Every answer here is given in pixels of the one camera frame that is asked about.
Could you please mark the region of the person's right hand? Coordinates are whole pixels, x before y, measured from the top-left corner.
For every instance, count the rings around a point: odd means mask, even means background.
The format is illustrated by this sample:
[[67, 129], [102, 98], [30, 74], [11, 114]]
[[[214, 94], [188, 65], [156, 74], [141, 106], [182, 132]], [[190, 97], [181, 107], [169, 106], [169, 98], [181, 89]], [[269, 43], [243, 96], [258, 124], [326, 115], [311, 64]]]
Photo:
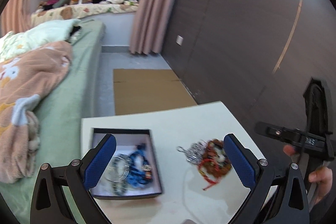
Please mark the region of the person's right hand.
[[[299, 162], [299, 153], [291, 145], [284, 145], [283, 151], [288, 155], [292, 162]], [[315, 198], [315, 205], [324, 199], [331, 190], [333, 185], [333, 171], [327, 166], [317, 168], [309, 175], [309, 182], [317, 184], [317, 194]]]

